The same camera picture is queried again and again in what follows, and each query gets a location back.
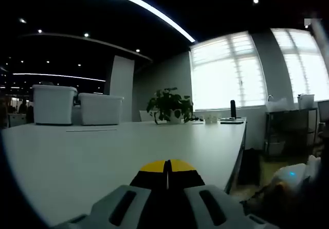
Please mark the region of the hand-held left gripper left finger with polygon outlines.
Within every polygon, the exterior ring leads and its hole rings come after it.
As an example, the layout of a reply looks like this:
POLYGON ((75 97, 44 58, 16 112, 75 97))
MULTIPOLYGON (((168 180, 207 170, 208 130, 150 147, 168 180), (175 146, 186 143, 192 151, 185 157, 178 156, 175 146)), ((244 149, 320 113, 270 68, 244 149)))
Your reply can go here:
POLYGON ((137 228, 152 194, 167 185, 167 161, 144 165, 130 185, 121 185, 97 201, 90 213, 79 215, 53 228, 137 228))

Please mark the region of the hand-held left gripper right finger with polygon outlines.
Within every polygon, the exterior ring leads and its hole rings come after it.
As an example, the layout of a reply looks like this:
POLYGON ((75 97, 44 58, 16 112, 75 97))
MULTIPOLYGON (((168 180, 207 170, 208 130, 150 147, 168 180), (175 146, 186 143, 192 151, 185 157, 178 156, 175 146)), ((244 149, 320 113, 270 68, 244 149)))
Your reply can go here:
POLYGON ((215 185, 206 185, 187 162, 168 160, 168 189, 184 225, 192 228, 277 228, 253 214, 215 185))

